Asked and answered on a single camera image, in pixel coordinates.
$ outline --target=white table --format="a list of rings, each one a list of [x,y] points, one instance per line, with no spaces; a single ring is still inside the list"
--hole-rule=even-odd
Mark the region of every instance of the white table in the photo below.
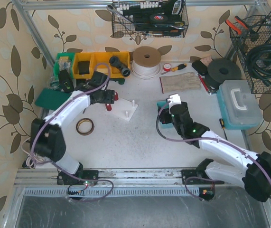
[[[166,75],[191,71],[195,72],[191,66],[187,66]],[[170,142],[158,135],[155,129],[156,102],[170,95],[162,94],[159,77],[141,80],[131,75],[124,85],[110,82],[108,88],[118,92],[121,98],[135,100],[139,107],[128,122],[106,113],[104,104],[94,104],[70,123],[63,132],[67,152],[81,162],[84,168],[195,167],[205,158],[223,162],[208,151],[184,142]],[[209,95],[203,86],[200,90],[178,93],[182,101],[188,103],[190,115],[195,122],[208,126],[224,138],[216,95]],[[94,122],[95,129],[88,136],[79,135],[75,129],[76,123],[82,118],[90,118]],[[169,138],[180,139],[174,128],[161,128],[161,131]],[[226,130],[226,133],[229,141],[245,148],[241,131]]]

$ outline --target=wire basket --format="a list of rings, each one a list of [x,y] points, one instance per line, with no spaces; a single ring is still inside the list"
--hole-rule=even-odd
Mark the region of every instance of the wire basket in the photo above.
[[[113,6],[118,8],[120,5],[129,5],[130,9],[132,7],[140,8],[140,1],[126,1],[126,2],[113,2]],[[164,38],[184,38],[189,26],[188,15],[185,3],[182,6],[182,10],[178,15],[170,15],[168,17],[167,23],[150,23],[149,16],[155,14],[158,9],[161,8],[151,8],[151,13],[142,13],[138,16],[136,15],[126,15],[133,23],[130,23],[123,18],[112,14],[112,37],[121,38],[124,36],[130,37],[130,40],[135,40],[137,44],[147,37],[164,37]],[[182,29],[176,29],[174,27],[182,26]]]
[[[251,93],[253,94],[271,93],[271,85],[265,85],[266,79],[260,80],[251,77],[248,71],[248,66],[246,65],[246,55],[252,48],[265,43],[271,43],[269,41],[271,38],[271,27],[267,26],[271,25],[271,19],[266,17],[267,16],[265,15],[258,15],[245,18],[244,21],[248,24],[249,29],[245,29],[239,23],[234,23],[234,25],[242,32],[242,35],[238,35],[237,32],[229,28],[232,44],[243,67]],[[265,26],[255,26],[256,23],[261,22],[265,24]],[[256,34],[251,34],[250,29],[256,32]],[[263,70],[271,70],[271,64],[264,65],[262,61],[260,63],[257,62],[257,64],[259,67],[263,67]]]

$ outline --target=brown spool top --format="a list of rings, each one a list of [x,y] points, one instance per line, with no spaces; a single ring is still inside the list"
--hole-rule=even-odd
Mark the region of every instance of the brown spool top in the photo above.
[[[133,52],[133,61],[142,67],[155,67],[160,59],[160,52],[153,47],[143,46]]]

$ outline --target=lid handle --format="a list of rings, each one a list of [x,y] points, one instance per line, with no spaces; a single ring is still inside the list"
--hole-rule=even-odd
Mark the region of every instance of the lid handle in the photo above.
[[[239,106],[237,100],[236,100],[236,97],[235,97],[235,93],[236,92],[240,92],[240,88],[237,88],[237,89],[232,89],[231,90],[231,96],[232,96],[232,100],[234,101],[234,106],[239,109],[239,110],[247,110],[246,106]]]

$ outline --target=coiled white cord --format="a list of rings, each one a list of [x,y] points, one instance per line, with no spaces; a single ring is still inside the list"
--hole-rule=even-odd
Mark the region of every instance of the coiled white cord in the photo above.
[[[131,71],[136,77],[147,80],[158,76],[162,71],[162,67],[160,63],[153,67],[144,67],[133,61]]]
[[[33,162],[30,153],[27,152],[24,148],[23,145],[26,143],[26,141],[30,140],[30,138],[27,138],[25,141],[23,141],[23,143],[21,144],[21,150],[26,153],[28,155],[27,159],[26,159],[26,165],[30,168],[30,169],[34,169],[35,168],[35,163]],[[41,157],[39,155],[34,155],[33,159],[35,159],[37,162],[42,163],[45,161],[44,157]]]

